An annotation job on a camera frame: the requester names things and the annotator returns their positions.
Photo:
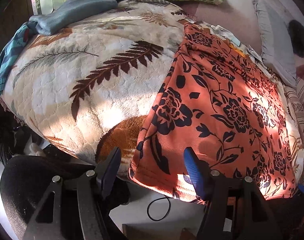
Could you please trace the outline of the grey-blue pillow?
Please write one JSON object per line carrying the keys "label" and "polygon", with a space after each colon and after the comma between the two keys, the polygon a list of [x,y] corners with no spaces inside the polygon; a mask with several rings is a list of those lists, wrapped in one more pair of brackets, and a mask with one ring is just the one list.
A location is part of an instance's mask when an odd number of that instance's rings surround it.
{"label": "grey-blue pillow", "polygon": [[261,58],[289,87],[296,87],[294,53],[287,25],[265,0],[252,0],[261,36]]}

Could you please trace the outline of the teal patterned cloth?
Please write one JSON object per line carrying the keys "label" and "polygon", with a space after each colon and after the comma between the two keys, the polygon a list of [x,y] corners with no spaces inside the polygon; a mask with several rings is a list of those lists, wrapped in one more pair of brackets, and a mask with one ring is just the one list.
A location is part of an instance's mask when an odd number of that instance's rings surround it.
{"label": "teal patterned cloth", "polygon": [[25,48],[28,40],[36,33],[36,22],[25,22],[2,49],[0,53],[0,95],[16,59]]}

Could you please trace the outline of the white leaf-print blanket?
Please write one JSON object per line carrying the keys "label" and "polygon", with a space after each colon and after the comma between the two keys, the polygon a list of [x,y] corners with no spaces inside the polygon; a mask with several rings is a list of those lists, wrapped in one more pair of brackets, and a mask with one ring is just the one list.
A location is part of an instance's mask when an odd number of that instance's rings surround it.
{"label": "white leaf-print blanket", "polygon": [[93,163],[122,149],[128,175],[137,137],[181,43],[184,11],[164,0],[126,0],[56,34],[33,35],[1,99],[63,152]]}

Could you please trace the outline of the folded blue towel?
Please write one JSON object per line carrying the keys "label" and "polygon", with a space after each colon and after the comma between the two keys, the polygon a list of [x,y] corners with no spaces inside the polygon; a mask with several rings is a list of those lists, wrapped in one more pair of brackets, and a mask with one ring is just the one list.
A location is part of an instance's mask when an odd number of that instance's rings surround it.
{"label": "folded blue towel", "polygon": [[31,16],[27,26],[37,34],[51,36],[69,24],[117,6],[115,0],[67,0],[50,14]]}

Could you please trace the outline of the white glove with teal cuff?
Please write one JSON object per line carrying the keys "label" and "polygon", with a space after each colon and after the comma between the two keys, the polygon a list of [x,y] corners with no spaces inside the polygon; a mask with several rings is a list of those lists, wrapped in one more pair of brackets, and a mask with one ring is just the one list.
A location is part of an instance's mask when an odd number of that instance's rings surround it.
{"label": "white glove with teal cuff", "polygon": [[229,30],[225,29],[224,27],[220,26],[220,25],[211,25],[211,28],[213,29],[214,33],[227,38],[228,40],[230,40],[230,42],[232,42],[233,44],[235,44],[236,46],[240,46],[241,42],[240,40]]}

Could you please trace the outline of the dark fuzzy cushion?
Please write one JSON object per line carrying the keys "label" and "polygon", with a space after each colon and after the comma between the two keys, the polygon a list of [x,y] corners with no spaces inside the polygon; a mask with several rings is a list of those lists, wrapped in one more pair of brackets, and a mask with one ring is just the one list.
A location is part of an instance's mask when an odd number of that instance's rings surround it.
{"label": "dark fuzzy cushion", "polygon": [[291,20],[288,24],[288,33],[294,53],[304,57],[304,26],[296,20]]}

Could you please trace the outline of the small pen and wrapper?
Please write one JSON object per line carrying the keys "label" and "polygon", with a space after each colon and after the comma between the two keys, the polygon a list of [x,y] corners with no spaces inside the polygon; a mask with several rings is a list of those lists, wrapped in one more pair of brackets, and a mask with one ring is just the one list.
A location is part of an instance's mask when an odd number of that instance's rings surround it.
{"label": "small pen and wrapper", "polygon": [[185,16],[183,19],[183,24],[198,24],[198,19],[194,17]]}

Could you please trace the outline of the orange floral blouse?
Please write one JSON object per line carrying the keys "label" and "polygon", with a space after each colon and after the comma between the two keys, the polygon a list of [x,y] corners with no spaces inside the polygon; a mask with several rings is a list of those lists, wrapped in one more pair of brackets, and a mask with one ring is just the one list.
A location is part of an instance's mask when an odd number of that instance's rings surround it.
{"label": "orange floral blouse", "polygon": [[203,203],[184,165],[191,147],[226,177],[251,177],[266,199],[289,198],[297,180],[288,135],[277,85],[222,39],[187,23],[139,133],[129,178]]}

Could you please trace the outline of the grey crumpled cloth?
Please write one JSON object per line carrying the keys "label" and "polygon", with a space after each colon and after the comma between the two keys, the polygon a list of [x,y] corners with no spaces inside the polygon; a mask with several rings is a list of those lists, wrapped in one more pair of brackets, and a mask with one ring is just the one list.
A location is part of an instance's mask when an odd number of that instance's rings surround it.
{"label": "grey crumpled cloth", "polygon": [[246,46],[246,55],[253,63],[263,63],[261,56],[250,45]]}

